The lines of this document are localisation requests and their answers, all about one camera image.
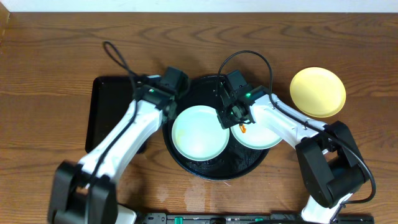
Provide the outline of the light blue plate top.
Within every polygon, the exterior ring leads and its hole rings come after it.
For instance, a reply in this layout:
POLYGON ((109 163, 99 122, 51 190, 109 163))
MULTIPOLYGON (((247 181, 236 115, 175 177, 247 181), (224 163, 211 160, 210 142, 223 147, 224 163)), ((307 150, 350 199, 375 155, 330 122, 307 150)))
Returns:
POLYGON ((197 105, 182 111, 172 125, 172 142, 177 151, 192 161, 209 161, 219 156, 229 141, 216 110, 197 105))

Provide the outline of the light blue plate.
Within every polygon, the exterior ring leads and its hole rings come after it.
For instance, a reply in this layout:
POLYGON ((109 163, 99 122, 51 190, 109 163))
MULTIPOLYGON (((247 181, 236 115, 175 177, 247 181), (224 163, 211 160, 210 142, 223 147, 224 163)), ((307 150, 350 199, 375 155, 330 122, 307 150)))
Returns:
POLYGON ((229 141, 216 110, 197 105, 182 111, 172 125, 172 142, 177 151, 192 161, 209 161, 219 156, 229 141))
POLYGON ((237 124, 230 128, 235 139, 250 149, 263 150, 281 142, 282 138, 258 123, 237 124))

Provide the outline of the yellow plate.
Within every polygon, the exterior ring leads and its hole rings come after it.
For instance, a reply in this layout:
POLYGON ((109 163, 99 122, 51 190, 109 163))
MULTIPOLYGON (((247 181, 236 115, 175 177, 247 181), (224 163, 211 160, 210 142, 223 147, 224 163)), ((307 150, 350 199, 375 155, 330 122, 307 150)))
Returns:
POLYGON ((299 71, 290 82, 289 90, 295 106, 316 118, 337 114, 346 101, 346 89, 340 78, 320 67, 299 71))

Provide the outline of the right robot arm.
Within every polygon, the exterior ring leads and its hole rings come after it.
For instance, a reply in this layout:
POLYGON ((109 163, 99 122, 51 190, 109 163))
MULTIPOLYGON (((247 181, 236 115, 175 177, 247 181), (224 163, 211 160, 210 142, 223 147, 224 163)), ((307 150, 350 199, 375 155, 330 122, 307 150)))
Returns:
POLYGON ((291 145, 310 198, 301 218, 333 223, 350 197, 374 177, 364 163, 351 131, 344 123, 326 124, 295 111, 263 86, 219 86, 218 119, 223 128, 258 124, 291 145))

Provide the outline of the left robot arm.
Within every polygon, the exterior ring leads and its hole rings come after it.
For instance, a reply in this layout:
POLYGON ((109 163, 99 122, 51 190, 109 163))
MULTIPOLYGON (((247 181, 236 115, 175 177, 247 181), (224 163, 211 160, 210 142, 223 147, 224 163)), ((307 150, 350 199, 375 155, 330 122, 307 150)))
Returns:
POLYGON ((125 115, 76 164, 63 161, 53 178, 49 223, 134 223, 135 211, 117 201, 117 184, 145 141, 176 107, 174 92, 144 86, 125 115))

